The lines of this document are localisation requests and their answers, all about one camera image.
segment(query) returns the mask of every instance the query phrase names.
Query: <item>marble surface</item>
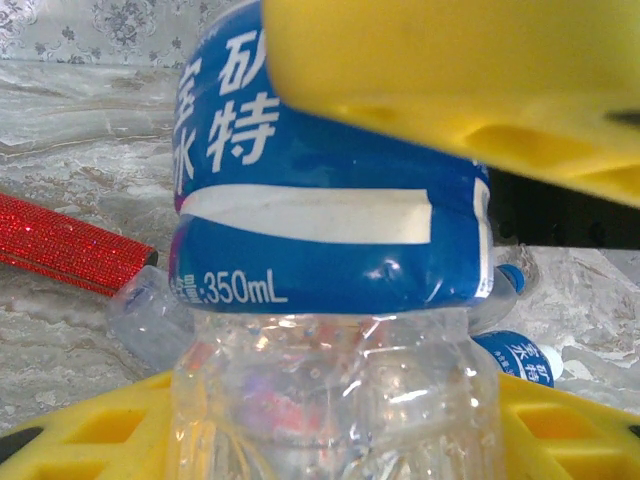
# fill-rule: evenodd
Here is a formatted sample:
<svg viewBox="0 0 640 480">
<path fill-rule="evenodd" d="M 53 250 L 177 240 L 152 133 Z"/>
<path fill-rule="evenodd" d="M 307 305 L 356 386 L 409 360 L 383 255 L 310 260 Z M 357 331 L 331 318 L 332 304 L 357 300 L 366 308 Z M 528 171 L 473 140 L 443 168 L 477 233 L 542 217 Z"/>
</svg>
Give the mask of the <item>marble surface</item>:
<svg viewBox="0 0 640 480">
<path fill-rule="evenodd" d="M 152 244 L 164 265 L 176 83 L 169 69 L 0 63 L 0 191 Z M 640 413 L 638 254 L 497 256 L 531 279 L 499 326 L 562 350 L 558 388 Z M 4 265 L 0 286 L 0 431 L 143 375 L 106 332 L 106 299 Z"/>
</svg>

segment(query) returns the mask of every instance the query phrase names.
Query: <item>red sparkly tube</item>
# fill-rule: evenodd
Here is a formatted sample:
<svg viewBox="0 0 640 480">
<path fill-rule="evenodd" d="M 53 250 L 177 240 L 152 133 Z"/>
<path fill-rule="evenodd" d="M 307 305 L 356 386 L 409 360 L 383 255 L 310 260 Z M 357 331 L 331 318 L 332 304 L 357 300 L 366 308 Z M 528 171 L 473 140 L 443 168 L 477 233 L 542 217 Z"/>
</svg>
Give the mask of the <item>red sparkly tube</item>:
<svg viewBox="0 0 640 480">
<path fill-rule="evenodd" d="M 112 296 L 157 261 L 148 245 L 0 193 L 0 262 Z"/>
</svg>

